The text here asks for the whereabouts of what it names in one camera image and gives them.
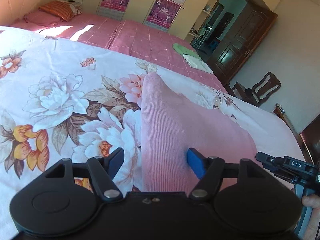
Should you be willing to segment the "person's right hand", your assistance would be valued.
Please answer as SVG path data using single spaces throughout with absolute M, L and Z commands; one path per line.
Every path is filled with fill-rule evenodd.
M 306 215 L 304 217 L 301 229 L 299 232 L 299 239 L 319 239 L 319 196 L 316 194 L 309 194 L 302 196 L 303 187 L 296 185 L 292 191 L 301 199 L 304 207 L 306 207 Z

